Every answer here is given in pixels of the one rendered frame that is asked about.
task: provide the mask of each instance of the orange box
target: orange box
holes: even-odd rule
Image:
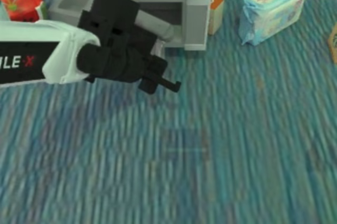
[[[329,36],[328,46],[332,55],[332,60],[335,64],[337,64],[337,23],[333,27]]]
[[[210,20],[209,20],[209,35],[214,35],[222,25],[222,17],[225,0],[212,0]]]

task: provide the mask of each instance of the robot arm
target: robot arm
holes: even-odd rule
[[[55,21],[0,22],[0,87],[44,81],[66,84],[96,78],[132,83],[149,94],[179,82],[162,77],[167,61],[151,55],[153,33],[135,25],[139,4],[94,0],[78,27]]]

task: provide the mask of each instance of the red package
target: red package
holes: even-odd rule
[[[43,0],[0,0],[12,21],[35,22],[46,18]]]

